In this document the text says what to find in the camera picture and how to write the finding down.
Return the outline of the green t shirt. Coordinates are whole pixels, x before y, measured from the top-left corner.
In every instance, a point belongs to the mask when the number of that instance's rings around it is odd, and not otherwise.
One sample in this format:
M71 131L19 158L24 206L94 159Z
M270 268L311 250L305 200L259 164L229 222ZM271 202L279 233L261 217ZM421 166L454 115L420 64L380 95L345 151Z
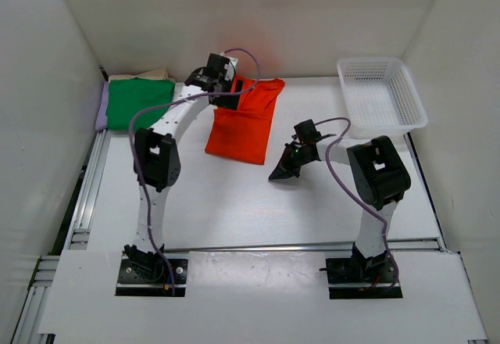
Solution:
M149 107L171 103L174 90L175 84L168 80L132 78L110 81L106 109L107 128L127 131L136 113Z

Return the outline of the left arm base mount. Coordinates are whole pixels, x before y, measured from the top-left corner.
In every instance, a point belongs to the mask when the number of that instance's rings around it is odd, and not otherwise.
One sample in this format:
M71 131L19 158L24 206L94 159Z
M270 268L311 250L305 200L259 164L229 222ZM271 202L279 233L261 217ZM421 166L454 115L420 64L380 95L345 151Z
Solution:
M169 258L171 268L158 254L125 245L116 279L115 295L127 297L185 297L187 258Z

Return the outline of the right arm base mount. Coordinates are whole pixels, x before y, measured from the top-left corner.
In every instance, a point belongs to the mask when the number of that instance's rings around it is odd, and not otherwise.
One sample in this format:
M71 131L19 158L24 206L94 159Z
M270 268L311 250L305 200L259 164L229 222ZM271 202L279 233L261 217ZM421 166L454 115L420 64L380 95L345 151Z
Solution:
M327 276L329 299L402 299L398 266L388 252L365 258L352 247L347 258L330 257L319 272Z

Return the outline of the orange t shirt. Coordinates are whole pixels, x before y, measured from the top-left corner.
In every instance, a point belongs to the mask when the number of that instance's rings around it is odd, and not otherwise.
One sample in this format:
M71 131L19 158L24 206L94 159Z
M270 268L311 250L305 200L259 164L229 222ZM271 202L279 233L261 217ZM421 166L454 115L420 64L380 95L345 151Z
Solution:
M237 76L232 91L254 88L240 96L236 110L217 108L205 152L242 163L263 165L278 95L285 82L255 82Z

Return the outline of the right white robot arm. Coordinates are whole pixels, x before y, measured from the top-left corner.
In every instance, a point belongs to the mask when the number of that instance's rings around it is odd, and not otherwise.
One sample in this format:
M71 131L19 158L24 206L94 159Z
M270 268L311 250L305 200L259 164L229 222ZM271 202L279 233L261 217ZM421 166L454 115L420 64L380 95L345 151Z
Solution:
M299 177L303 166L324 162L334 180L362 208L358 236L350 259L326 267L340 282L375 280L385 267L398 267L388 248L388 232L398 204L411 187L411 178L392 140L376 137L366 143L350 145L340 135L321 134L318 123L304 120L294 126L292 142L269 176L270 181Z

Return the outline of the beige t shirt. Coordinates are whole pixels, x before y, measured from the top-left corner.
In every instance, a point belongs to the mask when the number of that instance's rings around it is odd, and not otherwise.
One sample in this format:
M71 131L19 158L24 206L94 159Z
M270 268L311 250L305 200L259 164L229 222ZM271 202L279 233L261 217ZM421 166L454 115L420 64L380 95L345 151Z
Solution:
M140 73L140 74L113 74L113 75L109 76L108 82L125 81L125 80L131 80L134 78L139 78L139 79L143 79L143 80L150 80L150 81L168 81L169 74L168 74L167 69L165 67L162 67L162 68L150 70L150 71Z

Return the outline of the purple t shirt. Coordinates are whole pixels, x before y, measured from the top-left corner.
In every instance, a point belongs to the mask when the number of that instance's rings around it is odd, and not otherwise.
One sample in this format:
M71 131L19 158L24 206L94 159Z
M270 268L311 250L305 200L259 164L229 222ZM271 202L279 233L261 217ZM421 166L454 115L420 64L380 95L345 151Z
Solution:
M109 104L109 82L106 81L102 88L102 97L100 106L98 109L98 115L95 121L95 130L103 131L107 128L108 118L106 116L106 111Z

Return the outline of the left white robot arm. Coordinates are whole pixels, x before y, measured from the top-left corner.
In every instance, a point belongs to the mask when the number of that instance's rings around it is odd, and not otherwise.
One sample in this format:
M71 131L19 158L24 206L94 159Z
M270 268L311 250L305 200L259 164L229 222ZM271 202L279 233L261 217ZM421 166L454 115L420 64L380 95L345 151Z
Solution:
M164 253L163 221L166 200L177 182L181 163L180 140L208 106L238 107L231 92L238 60L225 53L210 54L207 63L193 71L169 109L148 128L140 127L130 142L134 172L140 191L137 229L124 253L134 271L147 283L176 285L175 267Z

